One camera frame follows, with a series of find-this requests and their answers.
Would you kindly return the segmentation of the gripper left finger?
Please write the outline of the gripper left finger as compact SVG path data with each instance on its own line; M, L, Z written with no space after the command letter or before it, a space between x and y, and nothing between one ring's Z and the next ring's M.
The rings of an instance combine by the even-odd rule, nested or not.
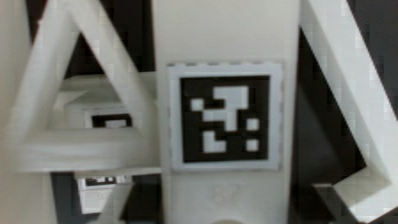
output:
M122 214L131 187L133 187L131 183L115 185L110 196L108 196L108 200L105 203L103 211L99 212L99 216L96 220L91 221L89 224L124 224L124 221L121 220L121 214Z

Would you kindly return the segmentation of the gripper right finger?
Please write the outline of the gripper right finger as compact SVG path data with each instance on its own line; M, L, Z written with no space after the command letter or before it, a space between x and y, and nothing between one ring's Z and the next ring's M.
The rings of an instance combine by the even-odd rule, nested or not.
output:
M343 202L332 184L318 183L313 185L313 188L316 190L318 196L332 214L334 224L359 224L359 221L350 212L348 206Z

